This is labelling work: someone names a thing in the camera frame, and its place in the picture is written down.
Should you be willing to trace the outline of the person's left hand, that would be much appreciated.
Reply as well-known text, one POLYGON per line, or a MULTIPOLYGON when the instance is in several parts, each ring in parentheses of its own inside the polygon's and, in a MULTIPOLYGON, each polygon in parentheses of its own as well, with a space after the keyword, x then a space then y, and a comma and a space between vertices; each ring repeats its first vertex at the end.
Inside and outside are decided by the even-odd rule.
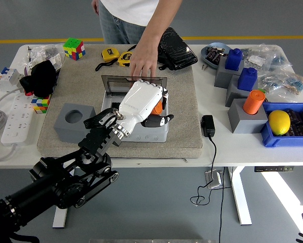
POLYGON ((157 61, 158 44, 141 40, 130 58, 130 76, 156 76, 157 61))

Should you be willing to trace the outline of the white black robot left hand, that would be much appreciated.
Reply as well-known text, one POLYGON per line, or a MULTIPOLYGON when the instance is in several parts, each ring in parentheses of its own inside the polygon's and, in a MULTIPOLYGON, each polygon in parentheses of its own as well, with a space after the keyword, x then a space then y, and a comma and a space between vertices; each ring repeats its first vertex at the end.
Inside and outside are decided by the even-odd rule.
POLYGON ((116 127, 122 129, 125 136, 129 136, 137 124, 148 128, 164 126, 174 118, 174 115, 160 116, 152 114, 152 111, 160 101, 164 109, 167 99, 167 89, 139 79, 120 103, 120 117, 116 127))

